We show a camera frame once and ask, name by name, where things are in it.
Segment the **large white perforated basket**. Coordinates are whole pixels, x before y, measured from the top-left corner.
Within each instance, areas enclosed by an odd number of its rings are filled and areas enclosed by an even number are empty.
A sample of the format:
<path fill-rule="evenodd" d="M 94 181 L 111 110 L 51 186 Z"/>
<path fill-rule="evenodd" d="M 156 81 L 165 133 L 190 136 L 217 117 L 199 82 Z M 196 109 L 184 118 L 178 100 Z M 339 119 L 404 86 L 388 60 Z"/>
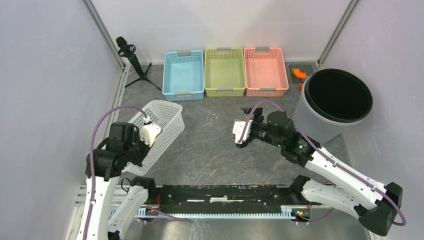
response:
<path fill-rule="evenodd" d="M 152 148 L 142 161 L 142 166 L 128 163 L 124 168 L 124 172 L 137 176 L 144 176 L 185 129 L 182 117 L 183 107 L 175 102 L 152 100 L 142 110 L 154 124 L 160 127 L 161 133 L 156 137 Z"/>

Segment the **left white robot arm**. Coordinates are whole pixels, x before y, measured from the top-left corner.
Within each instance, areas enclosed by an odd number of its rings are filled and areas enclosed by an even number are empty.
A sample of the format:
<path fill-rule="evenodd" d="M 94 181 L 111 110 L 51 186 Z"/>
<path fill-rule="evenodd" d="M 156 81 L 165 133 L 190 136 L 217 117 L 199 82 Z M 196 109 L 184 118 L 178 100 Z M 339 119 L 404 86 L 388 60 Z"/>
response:
<path fill-rule="evenodd" d="M 93 163 L 87 159 L 87 194 L 78 240 L 122 240 L 139 208 L 157 198 L 154 179 L 137 176 L 118 210 L 111 215 L 114 191 L 128 163 L 141 166 L 162 129 L 152 121 L 142 127 L 115 122 L 109 136 L 93 149 Z"/>

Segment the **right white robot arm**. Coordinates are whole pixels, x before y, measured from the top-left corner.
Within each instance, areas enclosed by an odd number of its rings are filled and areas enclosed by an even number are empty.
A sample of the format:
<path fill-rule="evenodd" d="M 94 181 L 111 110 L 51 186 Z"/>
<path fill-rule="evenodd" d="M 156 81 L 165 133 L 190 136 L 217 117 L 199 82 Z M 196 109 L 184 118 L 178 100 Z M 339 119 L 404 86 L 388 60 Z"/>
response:
<path fill-rule="evenodd" d="M 232 128 L 234 142 L 244 148 L 260 140 L 280 149 L 291 163 L 317 173 L 331 183 L 327 186 L 305 176 L 298 176 L 289 189 L 289 199 L 295 204 L 304 201 L 328 205 L 359 221 L 370 232 L 387 236 L 397 225 L 401 213 L 403 188 L 395 182 L 384 184 L 345 164 L 313 139 L 304 136 L 284 111 L 271 112 L 267 118 L 263 108 L 246 108 L 247 120 L 235 120 Z"/>

